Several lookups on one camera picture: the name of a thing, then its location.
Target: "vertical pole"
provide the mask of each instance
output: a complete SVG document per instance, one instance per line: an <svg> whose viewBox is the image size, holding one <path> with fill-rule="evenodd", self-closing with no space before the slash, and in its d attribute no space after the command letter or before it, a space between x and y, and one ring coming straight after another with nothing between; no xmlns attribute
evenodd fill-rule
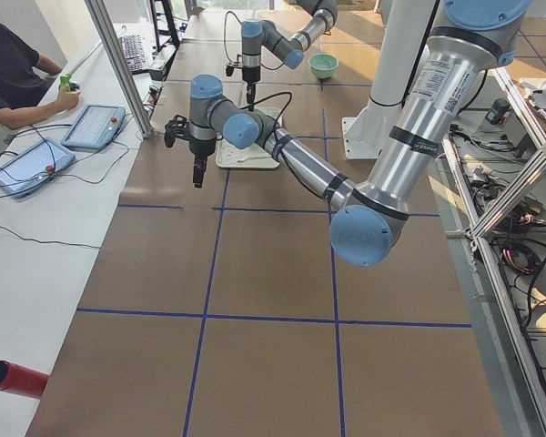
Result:
<svg viewBox="0 0 546 437"><path fill-rule="evenodd" d="M152 23L154 24L154 36L156 37L156 52L160 51L160 30L157 28L157 11L156 0L149 0L150 14L152 15Z"/></svg>
<svg viewBox="0 0 546 437"><path fill-rule="evenodd" d="M189 20L192 10L197 7L197 0L184 0L184 7L186 8L186 15Z"/></svg>
<svg viewBox="0 0 546 437"><path fill-rule="evenodd" d="M93 24L101 37L103 47L107 51L111 66L113 67L117 81L124 92L131 113L139 126L143 138L147 138L152 133L152 126L147 119L147 113L137 92L136 83L127 68L126 60L117 41L116 31L106 10L103 0L85 0Z"/></svg>
<svg viewBox="0 0 546 437"><path fill-rule="evenodd" d="M344 148L348 159L374 159L389 140L400 116L405 90L418 65L425 35L440 0L394 0L380 50L379 66L369 102L357 117L342 119Z"/></svg>
<svg viewBox="0 0 546 437"><path fill-rule="evenodd" d="M180 38L178 37L178 31L176 29L176 25L174 24L174 12L172 9L171 0L162 0L162 6L164 6L164 16L166 17L167 28L170 32L170 41L176 50L178 50L180 47Z"/></svg>

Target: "blue joint cap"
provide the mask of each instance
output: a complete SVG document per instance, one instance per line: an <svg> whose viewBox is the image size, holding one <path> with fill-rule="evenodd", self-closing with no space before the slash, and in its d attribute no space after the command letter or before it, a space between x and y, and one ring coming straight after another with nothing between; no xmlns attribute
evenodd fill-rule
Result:
<svg viewBox="0 0 546 437"><path fill-rule="evenodd" d="M252 116L235 114L225 123L222 135L236 148L247 148L257 140L259 128Z"/></svg>
<svg viewBox="0 0 546 437"><path fill-rule="evenodd" d="M243 21L240 25L240 34L243 38L254 38L263 33L263 25L259 20Z"/></svg>
<svg viewBox="0 0 546 437"><path fill-rule="evenodd" d="M222 94L222 82L216 76L199 75L192 79L191 98L212 98Z"/></svg>
<svg viewBox="0 0 546 437"><path fill-rule="evenodd" d="M303 57L305 55L301 50L294 50L292 51L286 58L285 61L283 61L283 64L291 68L292 70L295 70L299 64L301 64L301 61L303 61Z"/></svg>
<svg viewBox="0 0 546 437"><path fill-rule="evenodd" d="M392 231L374 209L349 205L336 214L329 225L331 247L355 266L373 266L387 257Z"/></svg>
<svg viewBox="0 0 546 437"><path fill-rule="evenodd" d="M510 52L503 53L498 59L497 66L508 66L513 62L516 57L516 50L511 50Z"/></svg>
<svg viewBox="0 0 546 437"><path fill-rule="evenodd" d="M449 0L445 13L456 25L474 32L504 27L526 13L532 0Z"/></svg>

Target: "green bowl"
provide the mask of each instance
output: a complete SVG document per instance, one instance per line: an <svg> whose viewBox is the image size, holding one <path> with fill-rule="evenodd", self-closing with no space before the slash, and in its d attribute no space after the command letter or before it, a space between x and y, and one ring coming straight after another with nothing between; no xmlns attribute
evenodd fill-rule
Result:
<svg viewBox="0 0 546 437"><path fill-rule="evenodd" d="M309 59L309 68L318 79L328 79L338 69L338 59L335 56L320 53Z"/></svg>

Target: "keyboard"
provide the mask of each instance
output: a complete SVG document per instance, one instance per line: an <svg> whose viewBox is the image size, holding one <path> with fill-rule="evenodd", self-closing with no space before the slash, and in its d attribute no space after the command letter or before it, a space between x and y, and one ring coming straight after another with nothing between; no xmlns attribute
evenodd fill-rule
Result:
<svg viewBox="0 0 546 437"><path fill-rule="evenodd" d="M118 39L130 73L132 75L147 73L149 65L142 37L140 35L126 35L120 36Z"/></svg>

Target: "person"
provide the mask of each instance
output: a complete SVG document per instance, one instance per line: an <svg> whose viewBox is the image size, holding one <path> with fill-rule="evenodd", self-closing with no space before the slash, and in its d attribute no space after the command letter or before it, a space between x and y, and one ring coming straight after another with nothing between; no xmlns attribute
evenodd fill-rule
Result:
<svg viewBox="0 0 546 437"><path fill-rule="evenodd" d="M54 79L39 77L33 66L49 75L61 67L0 24L0 124L12 130L33 125L79 103L79 93L62 87L55 101L39 106Z"/></svg>

